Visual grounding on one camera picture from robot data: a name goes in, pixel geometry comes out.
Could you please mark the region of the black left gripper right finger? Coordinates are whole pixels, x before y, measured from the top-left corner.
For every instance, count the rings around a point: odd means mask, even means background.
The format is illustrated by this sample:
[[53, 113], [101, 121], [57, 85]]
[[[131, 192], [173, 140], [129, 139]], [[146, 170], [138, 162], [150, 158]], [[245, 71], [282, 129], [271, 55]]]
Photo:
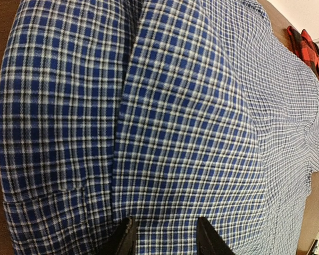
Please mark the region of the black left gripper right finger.
[[235, 255], [205, 217], [197, 220], [197, 254]]

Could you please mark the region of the blue small-check long sleeve shirt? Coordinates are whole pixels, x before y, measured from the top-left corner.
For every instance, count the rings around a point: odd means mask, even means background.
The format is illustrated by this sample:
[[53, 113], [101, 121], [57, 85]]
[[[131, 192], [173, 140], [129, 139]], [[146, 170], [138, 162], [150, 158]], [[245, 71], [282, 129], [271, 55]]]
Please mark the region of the blue small-check long sleeve shirt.
[[15, 254], [295, 254], [319, 81], [257, 1], [21, 1], [0, 77]]

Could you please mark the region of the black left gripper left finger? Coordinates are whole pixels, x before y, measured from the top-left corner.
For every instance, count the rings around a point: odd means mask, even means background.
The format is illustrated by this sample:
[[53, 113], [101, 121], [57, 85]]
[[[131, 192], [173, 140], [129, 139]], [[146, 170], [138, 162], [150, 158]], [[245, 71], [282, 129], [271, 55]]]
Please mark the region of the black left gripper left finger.
[[138, 222], [129, 216], [121, 220], [113, 234], [98, 249], [97, 254], [136, 254]]

